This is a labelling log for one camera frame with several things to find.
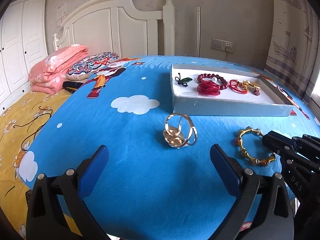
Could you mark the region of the gold beaded bangle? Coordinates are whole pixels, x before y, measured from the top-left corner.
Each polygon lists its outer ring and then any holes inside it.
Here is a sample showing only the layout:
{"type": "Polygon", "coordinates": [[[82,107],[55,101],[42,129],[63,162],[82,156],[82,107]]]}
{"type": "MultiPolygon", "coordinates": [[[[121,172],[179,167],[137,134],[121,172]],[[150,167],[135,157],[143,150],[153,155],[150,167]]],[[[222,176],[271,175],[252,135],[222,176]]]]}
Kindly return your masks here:
{"type": "Polygon", "coordinates": [[[238,146],[238,148],[240,149],[240,157],[247,159],[252,166],[267,167],[270,163],[275,162],[276,155],[273,152],[270,154],[269,157],[267,157],[265,159],[258,159],[258,158],[250,156],[249,152],[244,147],[244,142],[243,142],[243,136],[245,134],[249,134],[249,133],[252,133],[252,134],[259,136],[259,137],[263,136],[263,132],[259,128],[253,129],[252,127],[248,126],[245,129],[240,129],[238,131],[238,135],[235,139],[235,143],[238,146]]]}

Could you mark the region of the white wardrobe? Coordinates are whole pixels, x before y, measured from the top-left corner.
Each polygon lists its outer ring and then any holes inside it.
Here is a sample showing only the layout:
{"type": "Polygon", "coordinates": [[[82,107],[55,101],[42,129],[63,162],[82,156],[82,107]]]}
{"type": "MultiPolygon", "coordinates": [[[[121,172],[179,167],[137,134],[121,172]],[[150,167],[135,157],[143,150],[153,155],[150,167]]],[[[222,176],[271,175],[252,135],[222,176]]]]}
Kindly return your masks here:
{"type": "Polygon", "coordinates": [[[1,18],[1,113],[30,90],[31,68],[48,56],[46,0],[16,0],[1,18]]]}

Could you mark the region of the silver metal pole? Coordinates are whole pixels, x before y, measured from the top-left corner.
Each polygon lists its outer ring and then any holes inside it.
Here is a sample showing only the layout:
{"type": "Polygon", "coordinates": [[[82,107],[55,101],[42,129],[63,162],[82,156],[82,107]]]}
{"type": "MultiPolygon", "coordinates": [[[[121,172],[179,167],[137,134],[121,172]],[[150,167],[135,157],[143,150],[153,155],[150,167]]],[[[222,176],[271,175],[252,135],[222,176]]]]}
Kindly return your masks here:
{"type": "Polygon", "coordinates": [[[201,40],[201,7],[197,7],[197,39],[196,39],[196,57],[200,57],[201,40]]]}

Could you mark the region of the wall switch and socket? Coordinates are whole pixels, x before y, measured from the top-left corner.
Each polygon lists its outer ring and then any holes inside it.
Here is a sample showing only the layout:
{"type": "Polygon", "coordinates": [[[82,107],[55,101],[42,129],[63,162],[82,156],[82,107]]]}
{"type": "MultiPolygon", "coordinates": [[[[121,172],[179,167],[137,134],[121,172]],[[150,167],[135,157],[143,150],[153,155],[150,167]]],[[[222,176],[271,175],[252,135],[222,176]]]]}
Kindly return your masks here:
{"type": "Polygon", "coordinates": [[[211,38],[210,48],[212,50],[222,51],[224,53],[234,53],[234,42],[226,41],[218,38],[211,38]]]}

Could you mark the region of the gold silver ring brooch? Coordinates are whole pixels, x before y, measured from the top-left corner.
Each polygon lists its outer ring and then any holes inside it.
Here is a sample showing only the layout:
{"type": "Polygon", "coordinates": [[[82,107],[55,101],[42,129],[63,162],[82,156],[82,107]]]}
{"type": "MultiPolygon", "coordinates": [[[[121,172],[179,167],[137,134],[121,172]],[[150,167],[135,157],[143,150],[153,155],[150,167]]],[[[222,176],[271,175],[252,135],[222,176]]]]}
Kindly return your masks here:
{"type": "Polygon", "coordinates": [[[172,148],[180,149],[187,146],[193,146],[197,142],[197,129],[191,120],[190,116],[180,113],[171,113],[167,116],[164,122],[163,131],[164,140],[172,148]],[[171,126],[169,121],[172,118],[179,117],[178,126],[171,126]],[[188,133],[184,135],[182,132],[182,121],[185,120],[188,124],[188,133]]]}

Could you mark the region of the black folding fan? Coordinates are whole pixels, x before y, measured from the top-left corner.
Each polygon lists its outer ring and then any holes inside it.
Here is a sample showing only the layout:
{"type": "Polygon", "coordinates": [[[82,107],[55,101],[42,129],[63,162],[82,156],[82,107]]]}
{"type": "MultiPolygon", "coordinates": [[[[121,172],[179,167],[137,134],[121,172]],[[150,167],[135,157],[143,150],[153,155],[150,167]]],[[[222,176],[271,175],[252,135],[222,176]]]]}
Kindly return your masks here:
{"type": "Polygon", "coordinates": [[[62,84],[62,87],[64,90],[68,91],[69,93],[73,94],[75,93],[81,86],[83,85],[83,83],[81,82],[75,82],[75,81],[65,81],[62,84]]]}

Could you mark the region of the yellow floral bed sheet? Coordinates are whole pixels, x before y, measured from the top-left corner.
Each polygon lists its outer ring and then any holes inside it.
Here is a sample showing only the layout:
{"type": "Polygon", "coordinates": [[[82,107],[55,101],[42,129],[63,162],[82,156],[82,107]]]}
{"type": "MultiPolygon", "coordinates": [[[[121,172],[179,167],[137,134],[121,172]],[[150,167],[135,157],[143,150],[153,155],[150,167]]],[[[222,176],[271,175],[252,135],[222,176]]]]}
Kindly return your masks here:
{"type": "Polygon", "coordinates": [[[37,176],[60,176],[92,152],[81,141],[83,92],[27,92],[1,113],[1,209],[22,239],[28,238],[25,193],[37,176]]]}

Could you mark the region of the folded pink quilt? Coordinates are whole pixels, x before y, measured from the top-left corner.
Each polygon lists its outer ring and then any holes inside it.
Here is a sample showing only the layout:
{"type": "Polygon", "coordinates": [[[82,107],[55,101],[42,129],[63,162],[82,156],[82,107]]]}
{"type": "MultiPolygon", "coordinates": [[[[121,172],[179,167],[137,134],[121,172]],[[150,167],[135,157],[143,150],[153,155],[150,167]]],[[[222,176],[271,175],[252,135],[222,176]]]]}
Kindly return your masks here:
{"type": "Polygon", "coordinates": [[[88,48],[81,44],[63,47],[36,63],[28,81],[32,92],[55,94],[62,90],[68,69],[88,56],[88,48]]]}

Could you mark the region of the red fabric rose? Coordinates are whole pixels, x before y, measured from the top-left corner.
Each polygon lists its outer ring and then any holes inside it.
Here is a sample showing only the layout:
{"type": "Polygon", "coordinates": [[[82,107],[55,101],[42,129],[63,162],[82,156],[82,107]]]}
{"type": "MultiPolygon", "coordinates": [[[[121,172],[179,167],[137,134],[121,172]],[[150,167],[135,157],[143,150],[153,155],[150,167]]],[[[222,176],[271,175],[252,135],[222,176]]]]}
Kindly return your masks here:
{"type": "Polygon", "coordinates": [[[202,95],[218,96],[220,95],[220,86],[213,81],[202,81],[197,86],[197,92],[202,95]]]}

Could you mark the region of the small charm trinket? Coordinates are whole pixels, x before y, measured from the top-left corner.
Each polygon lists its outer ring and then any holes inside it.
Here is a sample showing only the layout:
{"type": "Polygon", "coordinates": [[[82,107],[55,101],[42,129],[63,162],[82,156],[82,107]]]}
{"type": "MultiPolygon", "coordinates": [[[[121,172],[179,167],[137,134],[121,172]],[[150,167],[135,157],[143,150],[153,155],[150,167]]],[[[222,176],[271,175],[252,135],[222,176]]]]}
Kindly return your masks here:
{"type": "Polygon", "coordinates": [[[254,93],[256,96],[259,96],[259,95],[260,95],[260,90],[257,89],[257,88],[254,88],[254,89],[253,89],[253,93],[254,93]]]}

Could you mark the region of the shallow white tray box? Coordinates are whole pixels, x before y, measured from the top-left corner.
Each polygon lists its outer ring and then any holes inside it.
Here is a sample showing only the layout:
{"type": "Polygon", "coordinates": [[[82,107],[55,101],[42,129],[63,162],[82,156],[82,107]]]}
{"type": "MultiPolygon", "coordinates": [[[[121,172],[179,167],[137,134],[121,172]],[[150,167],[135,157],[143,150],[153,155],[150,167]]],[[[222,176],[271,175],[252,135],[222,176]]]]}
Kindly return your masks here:
{"type": "Polygon", "coordinates": [[[175,113],[204,116],[289,116],[293,104],[281,91],[259,74],[200,65],[173,64],[170,73],[172,106],[175,113]],[[197,92],[201,74],[218,74],[226,81],[251,81],[261,87],[241,94],[230,88],[218,96],[197,92]]]}

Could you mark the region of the patterned round pillow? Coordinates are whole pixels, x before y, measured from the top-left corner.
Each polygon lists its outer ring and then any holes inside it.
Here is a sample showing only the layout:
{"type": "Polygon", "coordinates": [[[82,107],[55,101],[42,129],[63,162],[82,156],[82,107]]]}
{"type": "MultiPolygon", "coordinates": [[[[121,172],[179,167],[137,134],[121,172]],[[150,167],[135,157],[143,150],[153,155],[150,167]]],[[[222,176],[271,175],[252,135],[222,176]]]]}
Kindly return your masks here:
{"type": "Polygon", "coordinates": [[[113,52],[104,52],[93,56],[87,56],[69,67],[66,76],[71,81],[81,81],[88,79],[91,74],[96,73],[107,64],[120,59],[113,52]]]}

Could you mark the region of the ship print curtain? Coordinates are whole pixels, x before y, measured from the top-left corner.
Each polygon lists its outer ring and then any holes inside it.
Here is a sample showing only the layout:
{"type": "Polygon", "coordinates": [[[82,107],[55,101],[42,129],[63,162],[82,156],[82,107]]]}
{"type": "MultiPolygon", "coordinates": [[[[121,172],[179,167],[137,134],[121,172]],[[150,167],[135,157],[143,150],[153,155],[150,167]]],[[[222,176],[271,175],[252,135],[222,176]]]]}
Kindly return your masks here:
{"type": "Polygon", "coordinates": [[[265,70],[309,102],[319,77],[319,17],[308,0],[273,0],[265,70]]]}

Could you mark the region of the paper notice on wall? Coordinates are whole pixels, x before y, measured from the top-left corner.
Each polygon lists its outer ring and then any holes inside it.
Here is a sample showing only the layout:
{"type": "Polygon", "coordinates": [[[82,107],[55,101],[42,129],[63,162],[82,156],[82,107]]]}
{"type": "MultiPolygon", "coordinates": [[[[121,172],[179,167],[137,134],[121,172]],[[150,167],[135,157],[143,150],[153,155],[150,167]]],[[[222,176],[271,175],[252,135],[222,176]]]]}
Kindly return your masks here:
{"type": "Polygon", "coordinates": [[[63,3],[63,5],[57,8],[57,20],[56,26],[60,27],[63,20],[67,17],[67,3],[63,3]]]}

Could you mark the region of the blue cartoon bed sheet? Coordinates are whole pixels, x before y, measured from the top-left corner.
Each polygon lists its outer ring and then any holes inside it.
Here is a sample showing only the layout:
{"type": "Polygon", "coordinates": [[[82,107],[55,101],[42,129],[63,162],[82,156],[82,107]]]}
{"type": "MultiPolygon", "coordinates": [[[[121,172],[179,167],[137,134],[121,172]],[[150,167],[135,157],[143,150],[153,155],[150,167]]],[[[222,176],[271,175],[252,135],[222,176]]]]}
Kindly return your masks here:
{"type": "Polygon", "coordinates": [[[207,239],[235,199],[212,165],[213,144],[233,158],[238,130],[259,128],[286,137],[319,136],[319,120],[306,104],[288,117],[195,116],[197,143],[181,149],[163,138],[172,112],[170,68],[193,64],[246,71],[229,62],[183,56],[123,61],[95,99],[93,83],[81,87],[54,113],[23,157],[20,178],[33,187],[44,173],[59,176],[105,145],[110,159],[85,203],[109,234],[126,239],[207,239]]]}

